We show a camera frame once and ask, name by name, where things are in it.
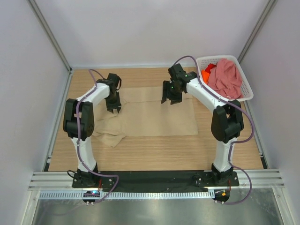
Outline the beige t shirt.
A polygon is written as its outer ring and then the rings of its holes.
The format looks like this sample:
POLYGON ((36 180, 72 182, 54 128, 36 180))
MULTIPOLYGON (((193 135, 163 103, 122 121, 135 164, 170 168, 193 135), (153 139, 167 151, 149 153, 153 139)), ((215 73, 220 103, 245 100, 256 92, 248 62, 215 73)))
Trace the beige t shirt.
POLYGON ((105 102, 94 108, 93 137, 115 147, 125 137, 197 135, 198 126, 190 94, 182 102, 161 103, 161 87, 124 88, 119 91, 120 112, 108 112, 105 102))

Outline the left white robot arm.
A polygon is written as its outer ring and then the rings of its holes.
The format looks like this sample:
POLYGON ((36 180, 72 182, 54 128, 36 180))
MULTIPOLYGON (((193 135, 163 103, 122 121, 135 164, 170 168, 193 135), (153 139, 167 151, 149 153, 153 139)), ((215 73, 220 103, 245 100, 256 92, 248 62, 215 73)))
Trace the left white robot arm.
POLYGON ((88 92, 76 99, 69 98, 65 103, 63 130, 71 138, 78 159, 77 171, 72 176, 74 188, 93 188, 105 177, 98 172, 92 152, 94 107, 104 100, 108 112, 121 110, 121 78, 113 73, 109 73, 107 78, 92 78, 94 86, 88 92))

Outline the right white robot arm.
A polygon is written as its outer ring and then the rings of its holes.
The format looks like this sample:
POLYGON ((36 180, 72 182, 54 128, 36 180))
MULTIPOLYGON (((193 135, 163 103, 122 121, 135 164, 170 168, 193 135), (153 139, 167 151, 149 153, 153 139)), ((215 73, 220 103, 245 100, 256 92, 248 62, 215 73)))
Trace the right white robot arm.
POLYGON ((242 112, 230 105, 240 107, 237 100, 223 103, 213 96, 206 86, 199 83, 197 73, 187 73, 181 64, 168 68, 169 81, 163 81, 162 100, 171 104, 180 103, 182 94, 188 93, 212 112, 211 133, 217 141, 216 156, 211 165, 211 180, 215 185, 228 183, 233 175, 232 154, 235 142, 244 128, 242 112))

